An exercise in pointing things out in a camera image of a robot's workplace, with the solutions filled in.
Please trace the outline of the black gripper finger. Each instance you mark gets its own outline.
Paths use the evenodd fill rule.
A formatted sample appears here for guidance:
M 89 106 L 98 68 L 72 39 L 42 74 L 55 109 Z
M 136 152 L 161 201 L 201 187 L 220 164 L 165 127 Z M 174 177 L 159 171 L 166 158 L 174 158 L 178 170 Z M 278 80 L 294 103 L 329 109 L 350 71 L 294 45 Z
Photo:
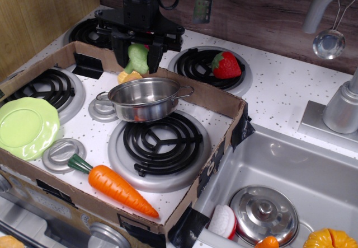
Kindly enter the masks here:
M 152 44 L 149 46 L 147 64 L 149 73 L 156 73 L 162 60 L 163 53 L 167 51 L 164 36 L 155 36 Z
M 117 63 L 125 68 L 129 62 L 128 48 L 131 45 L 131 37 L 127 33 L 113 29 L 111 32 L 111 44 Z

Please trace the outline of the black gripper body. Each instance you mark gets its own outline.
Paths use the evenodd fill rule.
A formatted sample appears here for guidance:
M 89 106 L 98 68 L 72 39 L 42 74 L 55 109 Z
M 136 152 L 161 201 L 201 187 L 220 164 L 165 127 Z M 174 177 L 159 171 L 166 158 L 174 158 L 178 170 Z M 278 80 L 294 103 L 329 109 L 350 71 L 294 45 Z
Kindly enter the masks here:
M 163 50 L 180 51 L 183 26 L 167 19 L 159 9 L 158 0 L 123 0 L 119 9 L 95 12 L 98 32 L 111 40 L 113 49 L 126 49 L 131 43 L 153 46 Z

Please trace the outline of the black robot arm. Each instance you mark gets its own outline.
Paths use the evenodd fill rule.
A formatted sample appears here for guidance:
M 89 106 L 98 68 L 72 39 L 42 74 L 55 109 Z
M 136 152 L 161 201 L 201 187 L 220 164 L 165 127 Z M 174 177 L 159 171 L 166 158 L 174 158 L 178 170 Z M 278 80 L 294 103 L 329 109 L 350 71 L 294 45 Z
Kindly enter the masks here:
M 168 7 L 161 0 L 123 0 L 123 7 L 112 10 L 97 10 L 97 32 L 111 41 L 117 63 L 129 64 L 129 46 L 133 43 L 149 47 L 147 65 L 149 73 L 155 73 L 163 53 L 181 51 L 185 28 L 165 18 L 160 8 L 172 10 L 179 0 Z

